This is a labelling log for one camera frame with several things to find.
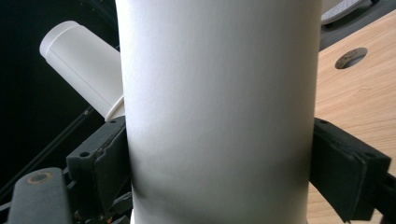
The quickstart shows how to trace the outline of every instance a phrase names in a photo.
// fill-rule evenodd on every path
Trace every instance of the round hole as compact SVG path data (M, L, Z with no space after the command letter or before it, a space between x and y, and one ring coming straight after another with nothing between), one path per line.
M367 48L358 48L341 56L335 63L336 69L346 69L360 62L367 54Z
M44 172L40 174L36 174L31 176L28 180L27 183L29 184L40 184L42 182L45 182L46 180L50 179L52 177L52 173L50 172Z
M81 153L79 153L79 156L80 157L88 157L88 156L90 156L90 153L89 152L81 152Z

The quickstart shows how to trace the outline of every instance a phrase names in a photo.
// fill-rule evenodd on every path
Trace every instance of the white tube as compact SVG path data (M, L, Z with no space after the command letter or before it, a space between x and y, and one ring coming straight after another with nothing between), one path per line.
M305 223L320 1L117 10L134 223Z
M120 53L97 35L65 21L47 33L40 53L105 121L124 115Z

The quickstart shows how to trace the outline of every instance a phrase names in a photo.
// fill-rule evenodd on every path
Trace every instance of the black clamp jaw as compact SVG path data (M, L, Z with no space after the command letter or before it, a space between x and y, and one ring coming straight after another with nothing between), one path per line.
M133 208L125 118L111 120L66 158L67 168L30 173L15 185L8 224L129 224ZM396 223L390 158L326 120L315 119L310 182L344 221Z

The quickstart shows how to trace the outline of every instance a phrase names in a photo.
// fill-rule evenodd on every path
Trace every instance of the wooden surface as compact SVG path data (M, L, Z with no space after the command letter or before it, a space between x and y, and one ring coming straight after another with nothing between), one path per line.
M338 70L337 60L356 48L367 48L357 64ZM317 118L326 119L393 158L396 175L396 10L326 48L319 54ZM309 224L343 223L310 186ZM375 212L372 221L379 223Z

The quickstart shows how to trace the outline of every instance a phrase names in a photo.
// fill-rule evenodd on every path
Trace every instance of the white cap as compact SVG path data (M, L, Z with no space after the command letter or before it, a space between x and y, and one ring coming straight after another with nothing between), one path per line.
M105 121L124 115L120 53L75 21L47 33L40 54Z

